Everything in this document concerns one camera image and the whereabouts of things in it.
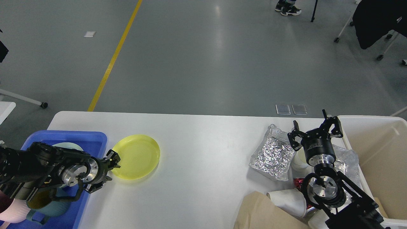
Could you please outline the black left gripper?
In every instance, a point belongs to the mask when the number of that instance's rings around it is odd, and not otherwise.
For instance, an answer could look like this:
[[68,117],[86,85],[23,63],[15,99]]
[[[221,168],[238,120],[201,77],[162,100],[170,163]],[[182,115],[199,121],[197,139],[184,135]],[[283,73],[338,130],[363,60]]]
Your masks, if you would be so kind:
[[100,190],[107,181],[112,181],[107,173],[109,170],[121,168],[119,154],[110,149],[105,158],[91,157],[85,160],[69,159],[62,164],[62,183],[67,186],[75,186],[82,181],[84,189],[92,194]]

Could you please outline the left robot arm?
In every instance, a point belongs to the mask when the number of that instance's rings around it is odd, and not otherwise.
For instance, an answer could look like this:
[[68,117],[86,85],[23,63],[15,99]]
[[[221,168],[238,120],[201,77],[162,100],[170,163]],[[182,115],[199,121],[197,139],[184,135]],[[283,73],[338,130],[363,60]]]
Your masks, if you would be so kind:
[[120,156],[109,150],[96,158],[78,149],[33,142],[27,150],[1,147],[1,191],[9,198],[31,201],[50,191],[52,201],[75,202],[85,191],[100,190],[112,178],[108,171],[120,168]]

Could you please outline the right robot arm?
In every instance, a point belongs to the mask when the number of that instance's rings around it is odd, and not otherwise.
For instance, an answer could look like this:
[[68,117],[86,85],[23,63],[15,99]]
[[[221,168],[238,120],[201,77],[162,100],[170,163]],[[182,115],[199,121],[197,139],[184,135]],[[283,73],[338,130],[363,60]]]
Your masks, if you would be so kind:
[[315,129],[302,132],[297,121],[287,134],[294,151],[304,149],[306,162],[314,171],[301,184],[305,200],[328,217],[330,229],[382,229],[384,218],[378,204],[362,188],[334,167],[337,160],[332,138],[343,138],[337,116],[322,110],[324,121]]

